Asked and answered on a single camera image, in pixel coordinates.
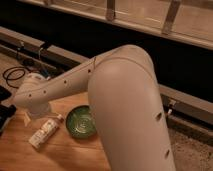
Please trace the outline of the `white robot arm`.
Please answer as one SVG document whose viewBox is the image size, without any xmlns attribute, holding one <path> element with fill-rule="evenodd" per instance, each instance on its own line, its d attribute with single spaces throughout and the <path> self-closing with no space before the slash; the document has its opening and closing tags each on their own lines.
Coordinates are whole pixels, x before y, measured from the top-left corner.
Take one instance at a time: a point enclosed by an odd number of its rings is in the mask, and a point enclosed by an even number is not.
<svg viewBox="0 0 213 171">
<path fill-rule="evenodd" d="M 50 80 L 31 73 L 14 104 L 39 118 L 50 101 L 82 92 L 112 171 L 176 171 L 154 65 L 143 48 L 117 47 Z"/>
</svg>

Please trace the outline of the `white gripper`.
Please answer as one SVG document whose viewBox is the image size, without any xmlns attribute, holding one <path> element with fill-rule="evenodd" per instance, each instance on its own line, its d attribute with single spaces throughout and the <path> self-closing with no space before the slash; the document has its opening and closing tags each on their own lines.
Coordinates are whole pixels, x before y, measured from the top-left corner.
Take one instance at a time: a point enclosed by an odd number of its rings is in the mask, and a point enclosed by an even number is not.
<svg viewBox="0 0 213 171">
<path fill-rule="evenodd" d="M 49 105 L 39 105 L 26 109 L 24 115 L 24 125 L 27 126 L 31 121 L 45 117 L 51 111 Z"/>
</svg>

